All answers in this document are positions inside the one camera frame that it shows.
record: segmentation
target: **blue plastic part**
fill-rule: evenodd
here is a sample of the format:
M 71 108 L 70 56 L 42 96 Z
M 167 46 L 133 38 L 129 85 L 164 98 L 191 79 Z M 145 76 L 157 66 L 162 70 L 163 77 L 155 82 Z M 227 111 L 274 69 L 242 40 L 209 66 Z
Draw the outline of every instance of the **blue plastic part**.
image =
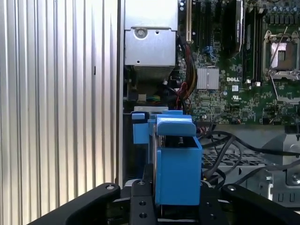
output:
M 157 115 L 157 135 L 192 137 L 196 126 L 191 115 Z
M 195 146 L 161 147 L 157 150 L 155 203 L 199 205 L 202 147 L 190 115 L 157 115 L 157 135 L 189 136 Z
M 144 113 L 133 113 L 131 114 L 132 120 L 144 120 L 145 114 Z
M 133 125 L 133 143 L 149 144 L 148 123 L 138 123 Z
M 146 118 L 145 113 L 133 113 L 131 115 L 132 121 L 143 121 Z M 134 144 L 148 144 L 149 133 L 148 133 L 148 121 L 145 123 L 134 123 L 133 124 L 133 143 Z
M 162 112 L 162 114 L 168 114 L 168 115 L 183 115 L 182 110 L 165 110 Z
M 159 148 L 155 183 L 158 205 L 199 205 L 202 148 Z

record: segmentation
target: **pcie slot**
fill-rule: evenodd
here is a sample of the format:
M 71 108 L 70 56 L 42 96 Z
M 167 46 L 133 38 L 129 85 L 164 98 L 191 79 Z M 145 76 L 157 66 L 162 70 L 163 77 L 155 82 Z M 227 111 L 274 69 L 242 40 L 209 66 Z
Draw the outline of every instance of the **pcie slot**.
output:
M 186 17 L 186 39 L 188 43 L 192 42 L 192 0 L 187 0 L 187 17 Z
M 194 25 L 194 31 L 196 33 L 194 43 L 197 47 L 203 48 L 203 30 L 201 29 L 203 27 L 203 14 L 201 12 L 201 2 L 196 2 L 195 5 L 195 23 Z
M 205 46 L 211 46 L 212 42 L 212 24 L 211 24 L 211 2 L 205 3 Z

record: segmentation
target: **corrugated metal panel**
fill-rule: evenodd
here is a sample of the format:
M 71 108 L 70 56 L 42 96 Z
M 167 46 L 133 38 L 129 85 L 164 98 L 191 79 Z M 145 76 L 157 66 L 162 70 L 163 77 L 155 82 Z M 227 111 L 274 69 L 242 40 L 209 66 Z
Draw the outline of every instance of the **corrugated metal panel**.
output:
M 0 225 L 114 181 L 117 7 L 0 1 Z

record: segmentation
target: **motherboard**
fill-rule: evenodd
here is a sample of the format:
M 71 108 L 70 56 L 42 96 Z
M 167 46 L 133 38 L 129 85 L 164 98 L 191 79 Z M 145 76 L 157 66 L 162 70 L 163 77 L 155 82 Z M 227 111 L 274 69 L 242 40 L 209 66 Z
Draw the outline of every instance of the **motherboard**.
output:
M 220 124 L 298 123 L 300 1 L 143 4 L 149 9 L 147 17 L 134 10 L 145 7 L 137 1 L 128 0 L 125 10 L 128 18 L 144 26 L 136 27 L 131 19 L 125 23 L 126 112 L 135 105 L 180 109 L 179 93 L 187 113 L 199 123 L 211 123 L 216 117 Z M 194 86 L 192 78 L 187 81 L 193 71 L 197 76 Z M 188 94 L 181 91 L 185 81 L 192 90 Z M 157 90 L 162 82 L 168 82 L 175 92 Z
M 240 7 L 237 2 L 192 2 L 191 46 L 198 82 L 190 114 L 203 122 L 230 113 L 243 124 L 293 124 L 300 115 L 300 1 L 247 1 Z M 240 10 L 243 21 L 241 45 L 226 52 L 232 7 Z M 181 56 L 178 63 L 184 76 Z

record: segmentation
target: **black cable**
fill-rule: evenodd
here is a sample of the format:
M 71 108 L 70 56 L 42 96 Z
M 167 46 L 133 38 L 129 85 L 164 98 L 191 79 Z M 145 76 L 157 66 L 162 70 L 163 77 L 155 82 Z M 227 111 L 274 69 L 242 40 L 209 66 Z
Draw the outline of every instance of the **black cable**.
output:
M 212 148 L 214 146 L 219 146 L 219 145 L 222 145 L 224 144 L 225 142 L 227 142 L 228 140 L 230 139 L 230 136 L 226 136 L 222 139 L 218 139 L 218 140 L 215 140 L 213 143 L 208 143 L 208 144 L 204 144 L 202 145 L 202 148 L 203 149 L 209 149 L 209 148 Z
M 230 174 L 239 164 L 240 164 L 240 162 L 241 162 L 241 160 L 242 160 L 242 150 L 240 149 L 240 146 L 238 146 L 236 143 L 232 143 L 232 145 L 234 145 L 238 150 L 239 150 L 239 152 L 240 152 L 240 155 L 239 155 L 239 158 L 238 158 L 238 160 L 234 163 L 234 165 L 229 169 L 229 170 L 227 170 L 227 171 L 225 171 L 224 173 L 225 173 L 225 175 L 228 175 L 228 174 Z M 217 179 L 219 179 L 221 176 L 216 176 L 216 177 L 214 177 L 214 178 L 212 178 L 212 179 L 210 179 L 210 180 L 208 180 L 208 182 L 209 183 L 213 183 L 214 181 L 216 181 Z
M 214 117 L 214 119 L 212 120 L 212 122 L 211 122 L 211 124 L 210 124 L 210 127 L 209 127 L 209 130 L 208 130 L 208 132 L 207 132 L 206 135 L 209 135 L 209 134 L 210 134 L 210 132 L 213 130 L 213 125 L 216 124 L 217 120 L 218 120 L 219 118 L 221 118 L 222 116 L 228 116 L 228 117 L 231 117 L 231 118 L 233 118 L 233 119 L 239 121 L 239 119 L 238 119 L 237 117 L 231 115 L 230 113 L 221 113 L 221 114 L 219 114 L 219 115 L 217 115 L 217 116 Z
M 234 184 L 240 185 L 242 184 L 244 181 L 246 181 L 247 179 L 249 179 L 250 177 L 253 177 L 256 173 L 260 172 L 261 170 L 268 170 L 268 171 L 283 171 L 283 170 L 287 170 L 287 169 L 291 169 L 294 166 L 300 165 L 300 159 L 287 164 L 287 165 L 267 165 L 264 167 L 260 167 L 257 168 L 253 171 L 251 171 L 250 173 L 248 173 L 247 175 L 245 175 L 244 177 L 242 177 L 241 179 L 239 179 L 237 182 L 235 182 Z
M 254 146 L 249 145 L 248 143 L 244 142 L 243 140 L 239 139 L 237 136 L 230 134 L 226 131 L 212 131 L 211 135 L 225 135 L 229 137 L 234 137 L 237 142 L 239 142 L 241 145 L 245 146 L 246 148 L 263 153 L 263 154 L 270 154 L 270 155 L 276 155 L 276 156 L 300 156 L 300 153 L 297 152 L 287 152 L 287 151 L 278 151 L 278 150 L 272 150 L 272 149 L 262 149 L 262 148 L 257 148 Z
M 217 156 L 217 159 L 216 159 L 215 163 L 212 166 L 212 169 L 206 170 L 204 172 L 204 176 L 207 179 L 209 179 L 214 174 L 214 172 L 217 170 L 217 168 L 219 167 L 220 163 L 222 162 L 222 159 L 223 159 L 226 151 L 228 150 L 228 148 L 230 147 L 230 145 L 234 142 L 234 140 L 235 140 L 235 137 L 231 136 L 230 139 L 225 143 L 225 145 L 223 145 L 223 147 L 222 147 L 219 155 Z
M 186 102 L 183 100 L 182 96 L 180 96 L 177 91 L 175 91 L 173 88 L 167 86 L 167 85 L 162 85 L 164 89 L 168 90 L 169 92 L 173 93 L 174 95 L 176 95 L 179 100 L 180 100 L 180 103 L 182 105 L 182 110 L 183 110 L 183 114 L 187 114 L 187 104 Z
M 272 1 L 272 0 L 267 0 L 268 2 L 271 2 L 271 3 L 277 3 L 277 2 L 280 2 L 281 0 L 276 0 L 276 1 Z
M 211 136 L 210 139 L 211 139 L 211 143 L 214 143 L 214 137 Z M 214 148 L 215 148 L 216 154 L 219 155 L 219 152 L 217 150 L 217 146 L 216 145 L 214 145 Z
M 212 169 L 212 166 L 211 166 L 211 165 L 204 165 L 204 164 L 202 164 L 202 168 L 203 168 L 203 169 L 211 170 L 211 169 Z M 226 174 L 225 174 L 223 171 L 221 171 L 220 169 L 217 169 L 215 172 L 216 172 L 217 174 L 219 174 L 219 176 L 221 176 L 221 177 L 223 178 L 223 180 L 222 180 L 219 184 L 217 184 L 217 185 L 215 186 L 216 189 L 220 189 L 220 188 L 225 184 L 225 181 L 226 181 Z

